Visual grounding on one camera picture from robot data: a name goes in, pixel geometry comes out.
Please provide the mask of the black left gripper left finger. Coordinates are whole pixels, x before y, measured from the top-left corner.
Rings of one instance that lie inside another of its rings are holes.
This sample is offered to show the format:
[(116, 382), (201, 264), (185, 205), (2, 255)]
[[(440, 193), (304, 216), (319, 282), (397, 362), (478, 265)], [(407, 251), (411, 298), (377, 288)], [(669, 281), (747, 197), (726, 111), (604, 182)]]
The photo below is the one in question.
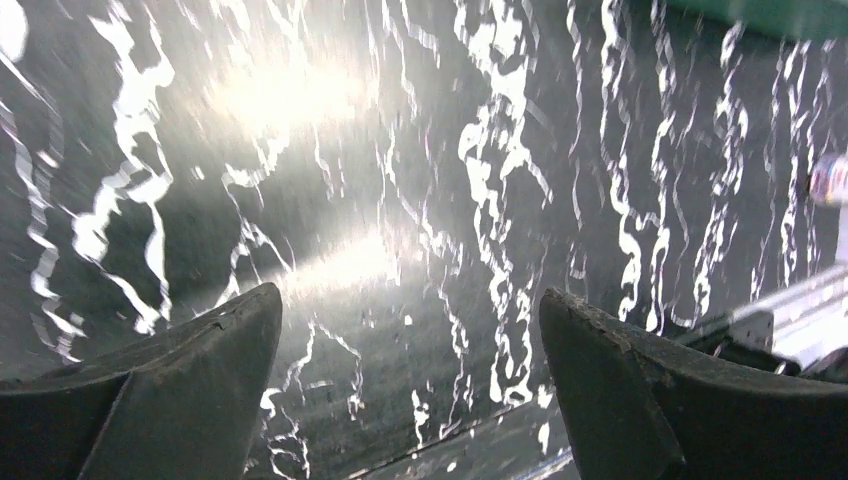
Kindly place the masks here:
[(238, 479), (282, 326), (265, 283), (163, 333), (1, 384), (5, 479)]

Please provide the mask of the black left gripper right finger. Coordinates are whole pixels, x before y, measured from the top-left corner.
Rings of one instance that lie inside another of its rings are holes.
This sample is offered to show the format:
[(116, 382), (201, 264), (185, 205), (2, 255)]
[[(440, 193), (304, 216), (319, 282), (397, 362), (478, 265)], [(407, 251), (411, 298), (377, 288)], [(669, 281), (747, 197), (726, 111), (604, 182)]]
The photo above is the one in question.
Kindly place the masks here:
[(765, 311), (676, 339), (556, 290), (543, 349), (584, 479), (843, 479), (847, 355), (765, 351)]

